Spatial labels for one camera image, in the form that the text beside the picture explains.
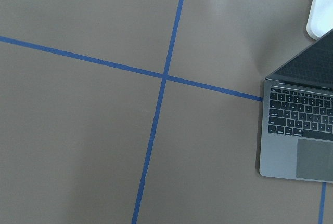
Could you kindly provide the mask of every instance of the blue tape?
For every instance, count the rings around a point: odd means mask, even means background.
[[[184,2],[184,0],[179,0],[178,1],[178,7],[177,7],[177,11],[176,11],[175,21],[174,21],[174,24],[173,24],[173,29],[172,29],[168,54],[166,56],[166,61],[165,61],[165,66],[164,66],[164,71],[163,71],[163,76],[162,76],[162,81],[161,81],[161,87],[160,87],[160,91],[159,91],[159,94],[158,94],[158,100],[157,100],[157,104],[156,104],[154,120],[153,120],[152,127],[151,127],[151,132],[150,132],[150,137],[149,137],[149,142],[148,142],[148,147],[147,147],[147,153],[146,153],[144,167],[143,167],[143,171],[142,171],[142,175],[141,175],[141,179],[140,179],[140,184],[139,184],[139,189],[138,189],[138,193],[137,193],[137,197],[136,197],[136,202],[135,202],[135,207],[134,207],[134,212],[133,212],[133,217],[132,217],[132,224],[136,224],[137,218],[138,218],[138,215],[139,215],[139,210],[140,210],[141,200],[142,200],[143,191],[144,191],[144,187],[145,187],[145,183],[146,183],[146,176],[147,176],[147,172],[148,172],[152,147],[153,147],[153,143],[154,143],[154,140],[155,140],[155,134],[156,134],[156,130],[157,130],[158,120],[159,120],[159,117],[160,117],[165,86],[167,84],[168,72],[169,72],[169,68],[170,68],[170,64],[171,64],[173,47],[174,47],[174,44],[175,44],[178,25],[179,25],[179,21],[180,21],[180,18],[181,18],[183,2]]]
[[[325,194],[326,194],[326,183],[323,182],[322,193],[321,193],[321,204],[319,207],[318,224],[323,224],[323,220],[324,220]]]
[[[247,99],[262,102],[261,97],[257,97],[257,96],[254,96],[254,95],[251,95],[251,94],[246,94],[246,93],[240,93],[239,91],[229,90],[229,89],[225,89],[225,88],[222,88],[222,87],[217,87],[217,86],[203,84],[203,83],[199,83],[199,82],[195,82],[195,81],[191,81],[191,80],[186,80],[184,78],[168,76],[168,80],[173,81],[173,82],[177,82],[177,83],[196,86],[196,87],[200,87],[200,88],[207,89],[207,90],[214,90],[214,91],[218,91],[220,93],[226,93],[226,94],[234,95],[234,96],[237,96],[237,97],[242,97],[242,98],[247,98]]]
[[[47,46],[36,45],[36,44],[32,44],[32,43],[25,42],[25,41],[19,41],[17,39],[13,39],[13,38],[6,38],[3,36],[0,36],[0,41],[9,43],[9,44],[13,44],[13,45],[17,45],[17,46],[23,46],[23,47],[27,47],[27,48],[31,48],[31,49],[35,49],[35,50],[49,52],[51,54],[57,54],[57,55],[66,56],[66,57],[70,57],[70,58],[74,58],[74,59],[84,60],[84,61],[95,63],[95,64],[101,64],[101,65],[105,65],[107,67],[113,67],[113,68],[117,68],[117,69],[121,69],[121,70],[125,70],[125,71],[130,71],[130,72],[140,73],[140,74],[148,75],[148,76],[152,76],[152,77],[162,78],[161,73],[151,72],[151,71],[143,70],[140,68],[130,67],[130,66],[124,65],[124,64],[118,64],[118,63],[114,63],[114,62],[110,62],[110,61],[96,59],[96,58],[92,58],[89,56],[75,54],[72,52],[54,49],[54,48],[47,47]]]

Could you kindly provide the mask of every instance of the gray floor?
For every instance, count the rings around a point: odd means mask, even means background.
[[[0,0],[0,222],[318,223],[321,183],[259,175],[250,99],[310,4],[184,0],[176,31],[178,0]]]

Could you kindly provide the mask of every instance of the laptop screen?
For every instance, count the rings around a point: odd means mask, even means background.
[[[333,89],[333,30],[267,78]]]

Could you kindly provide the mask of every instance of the laptop keyboard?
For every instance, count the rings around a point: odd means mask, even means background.
[[[271,88],[268,132],[333,141],[333,96]]]

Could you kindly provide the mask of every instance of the trackpad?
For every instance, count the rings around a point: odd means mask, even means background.
[[[298,139],[296,176],[333,181],[333,143]]]

